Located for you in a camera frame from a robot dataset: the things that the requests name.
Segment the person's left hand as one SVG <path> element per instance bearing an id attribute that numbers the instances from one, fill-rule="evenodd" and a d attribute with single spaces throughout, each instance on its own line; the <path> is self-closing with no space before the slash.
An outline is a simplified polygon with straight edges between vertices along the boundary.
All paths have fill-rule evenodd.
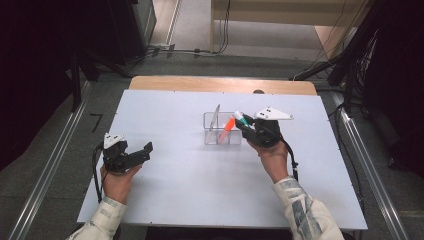
<path id="1" fill-rule="evenodd" d="M 113 174 L 101 167 L 101 176 L 103 179 L 103 188 L 105 195 L 121 204 L 126 205 L 131 191 L 132 179 L 142 168 L 142 165 L 132 167 L 124 174 Z"/>

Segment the light wooden furniture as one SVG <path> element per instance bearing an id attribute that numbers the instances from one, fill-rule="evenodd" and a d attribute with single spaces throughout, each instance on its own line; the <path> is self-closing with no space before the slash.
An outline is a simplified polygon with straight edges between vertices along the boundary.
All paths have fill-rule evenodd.
<path id="1" fill-rule="evenodd" d="M 343 41 L 358 27 L 374 0 L 210 0 L 210 50 L 217 20 L 311 25 L 326 56 L 341 52 Z"/>

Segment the clear plastic organizer box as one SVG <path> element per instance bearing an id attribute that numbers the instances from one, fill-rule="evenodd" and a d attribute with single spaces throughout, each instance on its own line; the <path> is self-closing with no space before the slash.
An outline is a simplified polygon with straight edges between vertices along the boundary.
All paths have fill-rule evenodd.
<path id="1" fill-rule="evenodd" d="M 203 114 L 204 144 L 205 145 L 239 145 L 242 141 L 241 131 L 234 126 L 222 143 L 218 143 L 218 137 L 224 129 L 227 121 L 232 116 L 231 112 L 219 112 L 218 120 L 214 129 L 209 130 L 209 125 L 214 112 L 205 112 Z"/>

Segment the aluminium floor rail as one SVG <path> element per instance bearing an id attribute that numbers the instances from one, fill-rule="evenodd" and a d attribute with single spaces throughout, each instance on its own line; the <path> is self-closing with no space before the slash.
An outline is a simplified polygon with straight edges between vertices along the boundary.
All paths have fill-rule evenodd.
<path id="1" fill-rule="evenodd" d="M 364 171 L 366 179 L 370 185 L 380 212 L 386 222 L 388 230 L 393 240 L 411 240 L 409 234 L 404 227 L 400 215 L 398 214 L 381 177 L 374 166 L 372 158 L 360 136 L 355 121 L 349 117 L 345 110 L 340 111 L 344 128 L 347 131 L 350 142 L 355 150 L 361 167 Z"/>
<path id="2" fill-rule="evenodd" d="M 47 190 L 53 180 L 53 177 L 60 165 L 67 146 L 75 132 L 75 129 L 81 119 L 83 111 L 86 108 L 89 94 L 91 93 L 93 84 L 86 81 L 82 87 L 81 103 L 67 119 L 60 137 L 56 141 L 56 145 L 50 154 L 50 157 L 45 164 L 42 173 L 40 174 L 36 184 L 31 191 L 29 197 L 25 201 L 22 211 L 19 214 L 18 220 L 14 225 L 13 230 L 7 237 L 7 240 L 25 240 L 27 233 L 38 213 Z"/>

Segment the person's right hand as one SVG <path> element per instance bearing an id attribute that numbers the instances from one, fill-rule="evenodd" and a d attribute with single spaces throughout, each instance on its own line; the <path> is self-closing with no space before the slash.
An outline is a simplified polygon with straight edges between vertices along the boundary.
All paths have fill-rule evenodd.
<path id="1" fill-rule="evenodd" d="M 259 147 L 252 142 L 249 142 L 249 145 L 257 152 L 273 183 L 277 183 L 288 176 L 288 150 L 283 142 L 278 142 L 275 146 L 269 148 Z"/>

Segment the dark curtain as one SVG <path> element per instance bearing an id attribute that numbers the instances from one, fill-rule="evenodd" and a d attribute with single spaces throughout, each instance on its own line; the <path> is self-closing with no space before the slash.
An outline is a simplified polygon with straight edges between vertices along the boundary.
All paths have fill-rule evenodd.
<path id="1" fill-rule="evenodd" d="M 424 178 L 424 0 L 384 0 L 365 103 L 394 165 Z"/>
<path id="2" fill-rule="evenodd" d="M 0 171 L 72 96 L 70 56 L 115 37 L 109 0 L 0 0 Z"/>

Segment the slim grey translucent stick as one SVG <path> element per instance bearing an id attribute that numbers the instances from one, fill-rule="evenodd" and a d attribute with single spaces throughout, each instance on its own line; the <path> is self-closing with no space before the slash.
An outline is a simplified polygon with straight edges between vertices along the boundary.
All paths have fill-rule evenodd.
<path id="1" fill-rule="evenodd" d="M 216 107 L 216 109 L 214 111 L 214 114 L 213 114 L 212 119 L 211 119 L 211 123 L 209 125 L 209 130 L 213 130 L 214 129 L 215 123 L 218 120 L 219 111 L 220 111 L 220 104 L 217 105 L 217 107 Z"/>

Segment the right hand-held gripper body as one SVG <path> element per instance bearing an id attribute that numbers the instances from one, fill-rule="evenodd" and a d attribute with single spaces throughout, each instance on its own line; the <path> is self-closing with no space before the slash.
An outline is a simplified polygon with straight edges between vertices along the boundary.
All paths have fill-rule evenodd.
<path id="1" fill-rule="evenodd" d="M 279 121 L 293 120 L 294 116 L 268 106 L 257 111 L 252 118 L 255 120 L 254 129 L 252 129 L 254 133 L 248 141 L 259 147 L 269 148 L 282 139 Z"/>

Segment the dark grey cabinet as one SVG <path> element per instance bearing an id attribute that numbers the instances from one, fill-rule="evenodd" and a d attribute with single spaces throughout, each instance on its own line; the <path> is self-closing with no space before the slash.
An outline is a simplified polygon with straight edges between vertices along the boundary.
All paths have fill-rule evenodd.
<path id="1" fill-rule="evenodd" d="M 109 0 L 118 39 L 118 62 L 144 56 L 157 23 L 153 0 Z"/>

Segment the black metal stand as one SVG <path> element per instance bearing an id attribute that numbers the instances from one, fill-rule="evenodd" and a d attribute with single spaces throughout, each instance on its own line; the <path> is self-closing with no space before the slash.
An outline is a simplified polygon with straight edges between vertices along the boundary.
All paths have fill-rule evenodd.
<path id="1" fill-rule="evenodd" d="M 354 78 L 355 78 L 355 63 L 351 62 L 349 66 L 348 74 L 347 74 L 346 89 L 345 89 L 344 102 L 343 102 L 343 108 L 347 115 L 351 114 Z"/>
<path id="2" fill-rule="evenodd" d="M 70 56 L 70 70 L 72 82 L 72 112 L 75 112 L 82 102 L 80 71 L 88 81 L 97 81 L 99 71 L 95 66 L 92 53 L 88 49 L 74 50 Z"/>

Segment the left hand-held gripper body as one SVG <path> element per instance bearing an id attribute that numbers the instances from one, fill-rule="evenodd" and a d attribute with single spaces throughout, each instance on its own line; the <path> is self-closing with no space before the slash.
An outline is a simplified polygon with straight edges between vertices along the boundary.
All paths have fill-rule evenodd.
<path id="1" fill-rule="evenodd" d="M 128 154 L 125 149 L 128 143 L 124 135 L 112 135 L 106 133 L 103 140 L 103 162 L 108 172 L 123 174 L 128 171 L 125 162 Z"/>

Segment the orange highlighter pen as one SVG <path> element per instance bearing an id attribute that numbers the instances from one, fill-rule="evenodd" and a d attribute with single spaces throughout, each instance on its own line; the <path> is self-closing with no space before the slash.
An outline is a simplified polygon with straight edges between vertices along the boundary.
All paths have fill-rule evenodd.
<path id="1" fill-rule="evenodd" d="M 233 117 L 230 117 L 226 125 L 224 126 L 223 131 L 218 137 L 218 143 L 222 143 L 225 140 L 225 138 L 231 132 L 234 126 L 235 126 L 235 119 Z"/>

